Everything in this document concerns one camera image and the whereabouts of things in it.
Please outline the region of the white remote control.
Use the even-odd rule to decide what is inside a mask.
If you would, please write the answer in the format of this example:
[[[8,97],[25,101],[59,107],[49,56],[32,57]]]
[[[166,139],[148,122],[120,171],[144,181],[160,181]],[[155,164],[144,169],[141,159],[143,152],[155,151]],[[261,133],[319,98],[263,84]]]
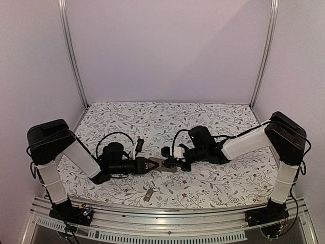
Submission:
[[[168,172],[168,173],[175,173],[176,171],[170,171],[168,169],[165,168],[165,166],[163,165],[164,160],[161,159],[161,166],[157,169],[155,169],[154,171],[160,171],[160,172]]]

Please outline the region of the grey battery compartment cover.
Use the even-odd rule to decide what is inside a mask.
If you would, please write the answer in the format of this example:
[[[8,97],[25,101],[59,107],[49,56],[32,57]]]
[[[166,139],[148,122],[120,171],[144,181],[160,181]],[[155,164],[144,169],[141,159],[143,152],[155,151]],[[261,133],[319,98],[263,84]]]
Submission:
[[[152,195],[153,195],[153,193],[154,193],[154,190],[153,189],[148,189],[147,192],[146,192],[146,194],[144,195],[143,200],[145,202],[149,202],[150,199],[151,199],[151,197],[152,197]]]

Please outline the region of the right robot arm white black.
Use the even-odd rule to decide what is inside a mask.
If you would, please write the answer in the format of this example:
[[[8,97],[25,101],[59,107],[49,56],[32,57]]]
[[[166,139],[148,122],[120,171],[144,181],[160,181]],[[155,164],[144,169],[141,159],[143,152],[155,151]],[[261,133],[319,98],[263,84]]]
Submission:
[[[211,135],[207,127],[196,126],[187,130],[193,148],[181,144],[161,149],[166,167],[178,166],[190,172],[196,162],[223,165],[247,153],[272,147],[279,156],[279,171],[269,206],[263,209],[263,218],[272,222],[282,214],[298,169],[311,149],[306,131],[282,112],[274,112],[269,120],[236,136],[221,135],[221,141]]]

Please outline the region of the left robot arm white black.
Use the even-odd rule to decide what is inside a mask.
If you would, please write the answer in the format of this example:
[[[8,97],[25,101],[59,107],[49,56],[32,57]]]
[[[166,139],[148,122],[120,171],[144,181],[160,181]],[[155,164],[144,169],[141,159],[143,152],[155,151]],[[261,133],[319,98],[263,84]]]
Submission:
[[[92,155],[64,119],[57,119],[31,127],[27,131],[27,154],[35,166],[35,174],[40,177],[55,211],[65,221],[72,220],[76,213],[70,206],[68,194],[59,175],[56,158],[68,158],[95,185],[108,182],[115,175],[143,175],[159,167],[159,164],[137,154],[143,141],[139,139],[130,156],[122,144],[111,142],[101,155]]]

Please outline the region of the floral patterned table mat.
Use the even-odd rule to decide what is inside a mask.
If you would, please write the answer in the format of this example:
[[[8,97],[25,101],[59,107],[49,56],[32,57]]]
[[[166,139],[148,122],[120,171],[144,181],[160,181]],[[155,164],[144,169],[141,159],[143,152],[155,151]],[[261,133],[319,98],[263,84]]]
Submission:
[[[92,154],[100,154],[111,142],[130,151],[142,138],[141,155],[160,158],[164,146],[192,147],[187,130],[195,126],[207,127],[212,135],[238,135],[257,124],[244,105],[98,102],[90,105],[76,135]],[[230,208],[267,203],[278,167],[271,150],[263,148],[225,165],[201,162],[193,164],[191,172],[116,176],[102,185],[93,184],[66,157],[58,171],[70,197],[154,208]],[[145,202],[148,189],[154,193]]]

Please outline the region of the front aluminium rail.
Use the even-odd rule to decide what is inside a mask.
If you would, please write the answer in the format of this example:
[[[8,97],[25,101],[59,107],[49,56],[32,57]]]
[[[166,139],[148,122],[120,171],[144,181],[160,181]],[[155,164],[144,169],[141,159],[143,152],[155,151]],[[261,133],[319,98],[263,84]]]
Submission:
[[[233,209],[158,209],[86,201],[93,207],[89,229],[121,235],[203,236],[219,235],[251,227],[245,221],[248,207]]]

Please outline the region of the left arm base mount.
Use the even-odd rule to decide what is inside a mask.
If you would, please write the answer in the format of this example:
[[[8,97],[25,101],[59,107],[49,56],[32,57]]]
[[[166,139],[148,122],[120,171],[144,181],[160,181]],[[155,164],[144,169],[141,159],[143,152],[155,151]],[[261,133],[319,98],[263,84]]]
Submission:
[[[67,223],[90,226],[93,218],[93,208],[86,204],[73,206],[70,199],[60,204],[52,204],[49,217]]]

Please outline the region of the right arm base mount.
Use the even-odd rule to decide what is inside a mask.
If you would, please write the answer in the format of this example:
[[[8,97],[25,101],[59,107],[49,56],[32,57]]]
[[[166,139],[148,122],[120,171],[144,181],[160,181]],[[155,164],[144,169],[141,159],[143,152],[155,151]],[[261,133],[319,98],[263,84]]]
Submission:
[[[271,199],[268,201],[266,207],[245,212],[245,221],[248,223],[249,227],[280,221],[288,217],[289,213],[286,203],[279,204]]]

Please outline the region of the right aluminium frame post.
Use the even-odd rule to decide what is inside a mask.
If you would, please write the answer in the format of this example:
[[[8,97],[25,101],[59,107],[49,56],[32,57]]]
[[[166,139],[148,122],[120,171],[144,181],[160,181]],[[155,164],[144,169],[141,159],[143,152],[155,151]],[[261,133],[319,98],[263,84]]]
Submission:
[[[265,39],[262,59],[258,69],[256,82],[253,89],[253,94],[249,104],[252,110],[254,110],[256,107],[259,92],[261,90],[263,78],[267,68],[268,59],[272,48],[274,32],[276,28],[278,8],[279,8],[279,0],[271,0],[270,15],[269,15],[269,21],[267,26],[266,39]]]

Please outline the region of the aluminium frame post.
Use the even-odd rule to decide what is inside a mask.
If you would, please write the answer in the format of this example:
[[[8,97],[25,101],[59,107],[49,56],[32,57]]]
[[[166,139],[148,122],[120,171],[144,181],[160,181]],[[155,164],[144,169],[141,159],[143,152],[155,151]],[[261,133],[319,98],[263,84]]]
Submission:
[[[270,15],[269,15],[269,21],[267,26],[266,39],[265,39],[262,59],[258,69],[256,82],[253,89],[253,94],[249,104],[252,110],[254,110],[256,107],[259,92],[261,90],[263,78],[267,68],[268,59],[272,48],[274,32],[276,28],[278,8],[279,8],[279,0],[271,0]]]
[[[67,11],[67,5],[65,0],[58,0],[58,9],[59,9],[59,15],[60,15],[60,21],[61,21],[61,26],[62,26],[62,31],[63,31],[63,38],[66,43],[67,47],[67,54],[69,58],[69,62],[71,65],[74,81],[76,84],[76,88],[81,100],[81,103],[85,109],[89,107],[88,100],[86,97],[86,92],[82,83],[81,75],[79,72],[79,67],[77,64],[77,59],[74,51],[74,46],[73,46],[73,40],[72,40],[72,35],[70,31],[70,26],[69,26],[69,20],[68,20],[68,11]]]

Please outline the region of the left aluminium frame post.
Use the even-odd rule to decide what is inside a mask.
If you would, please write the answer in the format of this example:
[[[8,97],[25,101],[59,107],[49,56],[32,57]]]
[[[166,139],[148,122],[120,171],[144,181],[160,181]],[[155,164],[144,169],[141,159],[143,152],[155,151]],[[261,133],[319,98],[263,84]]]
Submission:
[[[65,0],[58,0],[58,9],[59,9],[59,15],[60,15],[60,21],[61,21],[61,26],[62,26],[62,31],[63,31],[63,38],[66,43],[67,47],[67,54],[69,58],[69,62],[71,65],[74,81],[76,84],[76,88],[81,100],[81,103],[85,109],[89,107],[88,100],[86,97],[86,92],[82,83],[81,75],[79,72],[79,67],[77,64],[77,59],[74,51],[74,46],[73,46],[73,40],[72,40],[72,35],[70,31],[70,26],[69,26],[69,20],[68,20],[68,11],[67,11],[67,5]]]

